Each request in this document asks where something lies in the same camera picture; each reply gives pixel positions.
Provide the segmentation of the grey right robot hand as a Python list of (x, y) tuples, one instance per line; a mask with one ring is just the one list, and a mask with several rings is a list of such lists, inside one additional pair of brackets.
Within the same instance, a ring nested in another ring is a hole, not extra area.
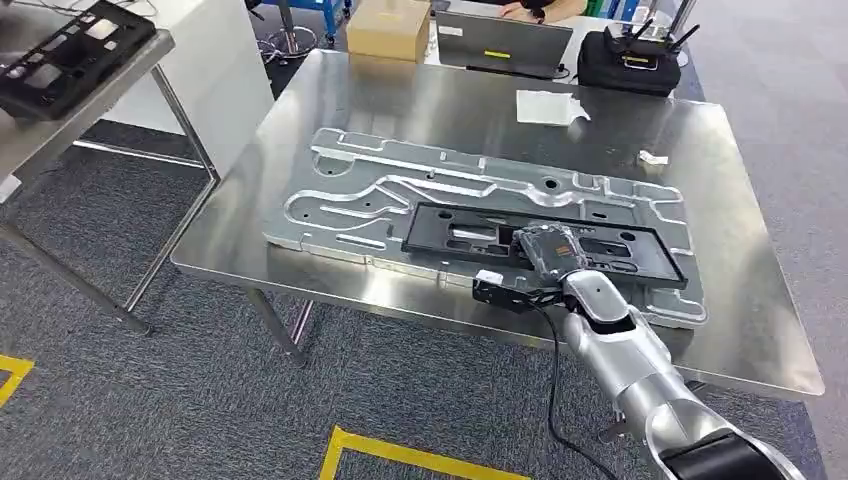
[(537, 275), (560, 282), (571, 272), (587, 269), (588, 256), (572, 229), (563, 223), (530, 224), (513, 234)]

